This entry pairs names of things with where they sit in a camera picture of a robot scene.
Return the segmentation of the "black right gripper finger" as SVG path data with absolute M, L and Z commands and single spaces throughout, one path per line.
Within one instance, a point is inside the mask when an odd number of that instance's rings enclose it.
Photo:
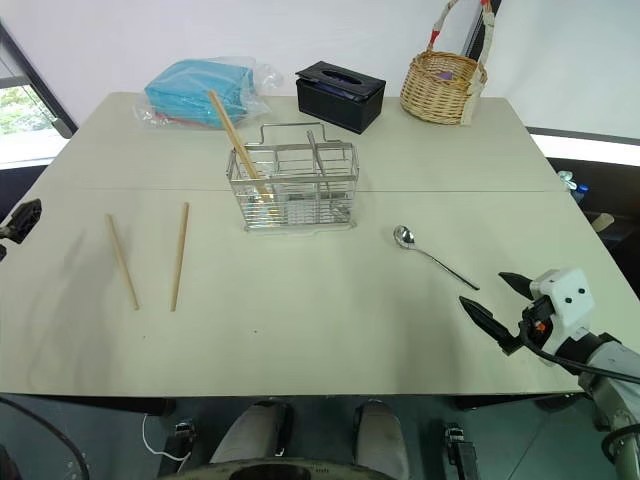
M 499 272 L 498 276 L 518 294 L 531 301 L 534 300 L 534 296 L 531 291 L 531 279 L 525 277 L 524 275 L 513 272 Z
M 473 323 L 495 340 L 505 355 L 516 351 L 516 337 L 489 310 L 463 296 L 459 297 L 459 302 Z

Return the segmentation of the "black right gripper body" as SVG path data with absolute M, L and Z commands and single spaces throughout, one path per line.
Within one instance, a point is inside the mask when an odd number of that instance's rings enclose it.
M 518 341 L 521 346 L 535 345 L 541 349 L 553 332 L 551 316 L 555 313 L 551 299 L 547 295 L 534 300 L 522 311 L 518 323 Z

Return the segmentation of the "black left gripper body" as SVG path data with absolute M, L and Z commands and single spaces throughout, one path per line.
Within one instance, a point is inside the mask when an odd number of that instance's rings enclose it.
M 1 238 L 21 244 L 40 220 L 41 213 L 40 199 L 20 204 L 11 214 L 9 222 L 1 227 Z

